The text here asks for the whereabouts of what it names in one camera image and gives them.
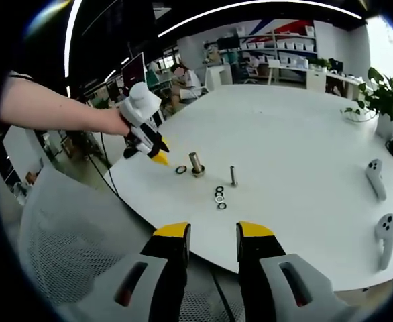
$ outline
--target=potted plant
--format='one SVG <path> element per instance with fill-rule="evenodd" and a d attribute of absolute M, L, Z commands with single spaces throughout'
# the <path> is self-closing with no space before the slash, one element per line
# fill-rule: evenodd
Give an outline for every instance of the potted plant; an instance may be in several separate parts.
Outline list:
<path fill-rule="evenodd" d="M 327 72 L 328 69 L 331 68 L 331 63 L 327 59 L 324 59 L 324 58 L 310 57 L 308 59 L 308 63 L 315 67 L 315 68 L 313 68 L 314 70 L 319 70 L 322 72 Z"/>
<path fill-rule="evenodd" d="M 366 83 L 359 85 L 363 100 L 357 100 L 360 109 L 347 108 L 344 112 L 361 114 L 361 109 L 379 115 L 376 134 L 385 140 L 393 138 L 393 77 L 382 76 L 375 68 L 368 70 L 368 78 L 375 89 L 367 88 Z"/>

